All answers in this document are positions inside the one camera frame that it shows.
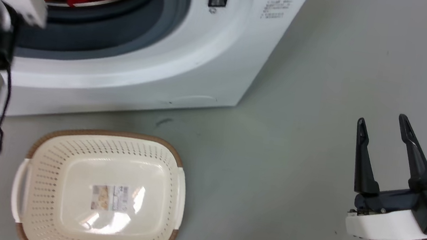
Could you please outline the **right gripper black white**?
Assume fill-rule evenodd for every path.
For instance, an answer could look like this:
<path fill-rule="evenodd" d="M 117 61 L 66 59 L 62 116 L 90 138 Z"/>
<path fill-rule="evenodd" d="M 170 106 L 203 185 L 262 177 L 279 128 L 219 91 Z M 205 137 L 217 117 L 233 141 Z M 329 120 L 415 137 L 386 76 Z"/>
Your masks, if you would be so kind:
<path fill-rule="evenodd" d="M 399 115 L 400 136 L 407 148 L 409 190 L 381 192 L 376 198 L 357 195 L 356 207 L 346 217 L 349 235 L 366 240 L 427 239 L 427 159 L 408 117 Z M 355 147 L 354 191 L 378 195 L 368 153 L 369 137 L 363 117 L 358 119 Z"/>

